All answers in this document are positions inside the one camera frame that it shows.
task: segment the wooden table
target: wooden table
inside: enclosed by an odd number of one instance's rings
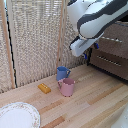
[[[37,108],[40,128],[110,128],[128,102],[128,86],[94,67],[82,65],[71,70],[76,81],[71,97],[58,90],[56,75],[0,95],[0,107],[25,102]],[[37,85],[45,83],[44,94]]]

